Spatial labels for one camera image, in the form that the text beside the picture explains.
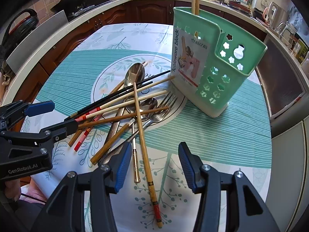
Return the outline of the person's left hand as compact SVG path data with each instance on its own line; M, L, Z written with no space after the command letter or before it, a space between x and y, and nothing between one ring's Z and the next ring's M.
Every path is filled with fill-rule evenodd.
M21 196L20 179L5 182L5 196L16 202Z

